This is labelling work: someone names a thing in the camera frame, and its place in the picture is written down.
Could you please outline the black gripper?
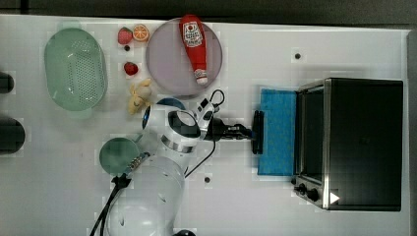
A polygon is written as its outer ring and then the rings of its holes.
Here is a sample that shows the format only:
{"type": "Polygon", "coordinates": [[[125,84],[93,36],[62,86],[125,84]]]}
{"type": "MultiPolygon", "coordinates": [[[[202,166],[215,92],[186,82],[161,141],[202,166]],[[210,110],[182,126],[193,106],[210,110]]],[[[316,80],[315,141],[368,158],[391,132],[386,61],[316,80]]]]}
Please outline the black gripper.
{"type": "Polygon", "coordinates": [[[218,142],[220,140],[251,140],[253,138],[253,134],[242,134],[243,132],[252,132],[251,129],[245,127],[242,124],[235,124],[236,127],[241,133],[235,134],[232,132],[232,126],[225,125],[223,121],[219,118],[212,118],[208,125],[208,131],[206,134],[207,141],[215,141],[218,142]]]}

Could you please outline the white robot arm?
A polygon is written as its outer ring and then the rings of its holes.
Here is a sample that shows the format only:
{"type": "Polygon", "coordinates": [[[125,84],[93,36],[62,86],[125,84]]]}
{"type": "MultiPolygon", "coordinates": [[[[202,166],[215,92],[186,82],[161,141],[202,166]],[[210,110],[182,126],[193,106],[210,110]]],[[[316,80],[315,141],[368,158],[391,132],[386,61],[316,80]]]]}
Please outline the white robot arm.
{"type": "Polygon", "coordinates": [[[213,114],[213,104],[187,110],[183,105],[155,104],[143,117],[143,132],[133,141],[130,163],[113,179],[112,201],[99,224],[99,236],[195,236],[176,231],[185,180],[198,142],[249,140],[263,148],[264,121],[251,128],[226,125],[213,114]]]}

